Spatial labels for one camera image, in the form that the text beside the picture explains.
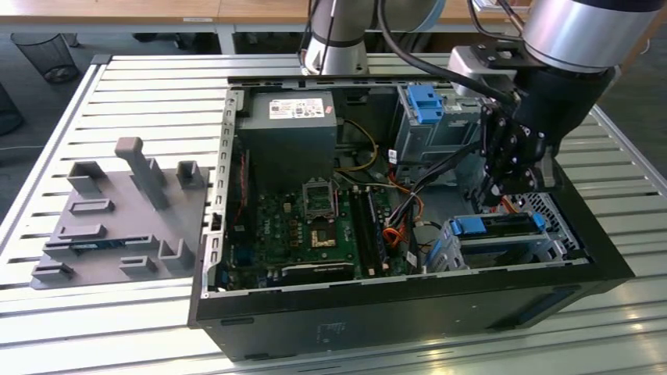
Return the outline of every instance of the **slotted aluminum table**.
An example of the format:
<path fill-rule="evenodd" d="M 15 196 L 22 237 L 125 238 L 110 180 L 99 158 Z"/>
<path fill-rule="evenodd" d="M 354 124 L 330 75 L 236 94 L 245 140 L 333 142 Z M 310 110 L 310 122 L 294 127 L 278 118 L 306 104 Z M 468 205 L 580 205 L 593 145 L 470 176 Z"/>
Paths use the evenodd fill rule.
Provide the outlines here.
<path fill-rule="evenodd" d="M 446 55 L 428 59 L 444 66 Z M 369 65 L 373 73 L 416 73 L 390 55 L 372 56 Z M 117 56 L 90 65 L 0 227 L 0 373 L 546 375 L 667 368 L 667 185 L 598 109 L 564 139 L 558 161 L 636 279 L 529 330 L 234 364 L 203 332 L 185 327 L 189 278 L 29 289 L 71 163 L 94 159 L 103 170 L 123 170 L 113 145 L 137 136 L 161 167 L 193 159 L 213 169 L 225 77 L 253 74 L 298 74 L 296 59 Z"/>

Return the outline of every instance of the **robotic arm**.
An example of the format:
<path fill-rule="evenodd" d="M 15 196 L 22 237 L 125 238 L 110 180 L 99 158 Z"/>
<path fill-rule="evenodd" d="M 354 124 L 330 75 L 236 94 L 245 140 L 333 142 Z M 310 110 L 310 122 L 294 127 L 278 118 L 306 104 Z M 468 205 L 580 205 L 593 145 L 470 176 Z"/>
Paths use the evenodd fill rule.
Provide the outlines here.
<path fill-rule="evenodd" d="M 410 65 L 446 78 L 460 94 L 494 99 L 481 113 L 478 203 L 492 206 L 504 195 L 556 189 L 560 141 L 602 95 L 664 0 L 536 0 L 518 41 L 454 47 L 446 70 L 401 51 L 389 33 L 389 27 L 430 27 L 444 1 L 369 3 L 316 0 L 306 72 L 366 73 L 362 34 L 378 28 Z"/>

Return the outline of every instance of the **wooden desk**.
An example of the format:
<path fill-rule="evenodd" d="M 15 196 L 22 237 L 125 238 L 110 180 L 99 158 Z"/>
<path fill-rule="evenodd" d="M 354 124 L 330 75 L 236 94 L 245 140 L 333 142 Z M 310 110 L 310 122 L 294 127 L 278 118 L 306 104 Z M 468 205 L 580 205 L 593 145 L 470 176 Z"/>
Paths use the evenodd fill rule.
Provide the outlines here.
<path fill-rule="evenodd" d="M 305 24 L 306 4 L 308 0 L 219 0 L 217 21 Z M 478 18 L 484 24 L 505 23 L 504 13 L 481 12 Z M 470 25 L 465 0 L 446 0 L 438 23 Z"/>
<path fill-rule="evenodd" d="M 0 0 L 6 32 L 214 32 L 219 0 Z"/>
<path fill-rule="evenodd" d="M 234 53 L 233 33 L 301 32 L 306 22 L 308 0 L 219 0 L 217 37 L 221 53 Z M 512 25 L 500 12 L 481 12 L 478 19 L 489 31 L 506 32 Z M 465 0 L 446 0 L 432 33 L 473 33 Z"/>

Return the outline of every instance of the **black cable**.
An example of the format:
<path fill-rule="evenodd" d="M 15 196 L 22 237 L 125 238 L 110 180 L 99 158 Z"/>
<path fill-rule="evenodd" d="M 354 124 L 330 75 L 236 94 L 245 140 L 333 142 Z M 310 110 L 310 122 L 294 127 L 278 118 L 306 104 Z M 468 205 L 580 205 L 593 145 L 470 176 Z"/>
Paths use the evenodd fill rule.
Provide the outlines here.
<path fill-rule="evenodd" d="M 426 185 L 433 182 L 437 177 L 445 173 L 448 170 L 452 170 L 456 168 L 464 157 L 477 150 L 480 146 L 478 142 L 473 142 L 468 145 L 465 145 L 462 148 L 460 148 L 453 154 L 446 156 L 441 161 L 438 161 L 436 164 L 428 168 L 428 170 L 424 172 L 424 174 L 416 179 L 414 184 L 412 185 L 409 192 L 408 192 L 408 197 L 400 204 L 400 206 L 393 210 L 388 221 L 388 226 L 394 227 L 400 223 L 400 220 L 402 216 L 405 215 L 405 210 L 406 208 L 412 205 L 412 200 L 414 196 L 421 192 L 421 190 L 426 187 Z"/>
<path fill-rule="evenodd" d="M 357 185 L 365 185 L 365 184 L 374 184 L 374 183 L 377 183 L 376 180 L 370 180 L 369 182 L 362 182 L 358 178 L 352 177 L 346 172 L 342 172 L 340 170 L 336 171 L 336 173 L 340 174 L 344 178 L 346 178 L 349 181 L 352 181 Z"/>
<path fill-rule="evenodd" d="M 472 6 L 472 0 L 468 0 L 468 13 L 469 13 L 469 19 L 472 20 L 472 24 L 474 26 L 474 29 L 477 29 L 478 33 L 485 35 L 486 37 L 494 38 L 500 41 L 522 41 L 520 37 L 512 37 L 504 34 L 498 33 L 492 33 L 490 31 L 486 31 L 484 27 L 481 26 L 481 23 L 478 22 L 477 18 L 477 13 L 474 12 L 474 8 Z"/>
<path fill-rule="evenodd" d="M 405 238 L 406 238 L 406 252 L 409 252 L 413 255 L 413 259 L 416 260 L 416 264 L 412 265 L 409 262 L 406 264 L 409 265 L 409 272 L 408 274 L 413 275 L 414 273 L 418 273 L 418 269 L 421 268 L 421 257 L 418 256 L 418 244 L 417 244 L 417 237 L 414 237 L 414 224 L 412 222 L 414 216 L 414 210 L 413 207 L 410 206 L 409 210 L 406 211 L 405 215 Z"/>
<path fill-rule="evenodd" d="M 433 76 L 442 77 L 446 80 L 449 80 L 450 82 L 453 82 L 454 84 L 460 84 L 461 86 L 465 86 L 469 90 L 476 91 L 481 95 L 496 99 L 502 104 L 513 105 L 512 96 L 504 94 L 501 91 L 486 86 L 485 84 L 481 84 L 480 82 L 477 82 L 472 78 L 468 78 L 466 76 L 462 76 L 462 75 L 457 74 L 456 72 L 452 72 L 448 69 L 440 68 L 438 66 L 430 64 L 429 62 L 418 59 L 417 57 L 414 57 L 413 55 L 406 53 L 400 48 L 396 41 L 393 40 L 390 29 L 386 25 L 386 14 L 384 13 L 384 2 L 385 2 L 385 0 L 377 1 L 377 21 L 378 21 L 380 30 L 382 31 L 384 41 L 386 42 L 386 45 L 392 49 L 396 56 L 400 57 L 405 63 L 408 63 L 409 65 L 412 65 L 417 69 L 422 70 L 424 72 L 432 74 Z"/>
<path fill-rule="evenodd" d="M 506 0 L 497 0 L 497 4 L 500 4 L 500 6 L 502 7 L 502 10 L 504 10 L 506 16 L 509 16 L 509 17 L 512 17 L 512 16 L 518 17 L 518 15 L 513 11 L 512 6 L 506 2 Z"/>
<path fill-rule="evenodd" d="M 354 162 L 354 166 L 362 166 L 364 164 L 358 161 L 358 155 L 352 155 L 352 161 Z M 378 182 L 380 184 L 382 184 L 382 181 L 377 181 L 374 179 L 374 177 L 370 175 L 370 172 L 368 171 L 368 168 L 364 168 L 361 170 L 356 170 L 356 172 L 360 172 L 362 173 L 370 180 L 370 182 Z"/>
<path fill-rule="evenodd" d="M 312 3 L 312 0 L 308 0 L 308 18 L 305 21 L 305 29 L 302 30 L 301 34 L 301 42 L 298 43 L 298 50 L 297 50 L 297 57 L 298 57 L 298 62 L 301 63 L 302 67 L 302 49 L 305 47 L 305 38 L 312 32 L 312 16 L 314 16 L 314 11 L 317 10 L 317 6 L 320 5 L 320 0 L 314 0 L 314 3 Z"/>
<path fill-rule="evenodd" d="M 329 41 L 330 41 L 330 30 L 333 30 L 333 19 L 336 18 L 336 2 L 330 6 L 330 19 L 329 19 L 329 30 L 326 31 L 326 43 L 324 44 L 324 54 L 321 55 L 321 64 L 320 64 L 320 74 L 324 71 L 324 62 L 326 61 L 326 53 L 329 52 Z"/>
<path fill-rule="evenodd" d="M 434 240 L 429 240 L 425 244 L 418 244 L 418 252 L 420 252 L 422 255 L 426 255 L 426 254 L 428 254 L 428 252 L 430 251 L 430 250 L 429 250 L 428 252 L 424 252 L 424 247 L 426 247 L 426 246 L 428 246 L 430 243 L 433 243 L 433 242 L 434 242 Z"/>
<path fill-rule="evenodd" d="M 441 230 L 441 225 L 436 223 L 434 221 L 424 221 L 424 227 L 433 227 L 437 230 Z"/>

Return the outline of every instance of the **blue latch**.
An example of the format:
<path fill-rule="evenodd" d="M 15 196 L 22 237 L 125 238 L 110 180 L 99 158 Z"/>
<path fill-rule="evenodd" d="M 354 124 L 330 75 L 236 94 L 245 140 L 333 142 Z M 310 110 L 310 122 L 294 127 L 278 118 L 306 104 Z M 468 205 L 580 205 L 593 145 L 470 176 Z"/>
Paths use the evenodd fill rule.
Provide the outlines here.
<path fill-rule="evenodd" d="M 428 84 L 414 84 L 406 87 L 406 99 L 416 113 L 418 123 L 438 123 L 445 111 L 433 87 Z"/>
<path fill-rule="evenodd" d="M 454 236 L 457 236 L 462 233 L 462 230 L 460 229 L 460 225 L 456 222 L 456 220 L 449 221 L 449 227 L 450 227 L 450 231 L 454 234 Z"/>
<path fill-rule="evenodd" d="M 460 217 L 456 221 L 464 234 L 486 233 L 486 227 L 480 217 Z"/>
<path fill-rule="evenodd" d="M 541 214 L 537 212 L 533 212 L 532 213 L 532 220 L 534 221 L 534 225 L 540 229 L 540 232 L 542 232 L 545 230 L 545 221 L 544 221 L 544 217 L 541 216 Z"/>

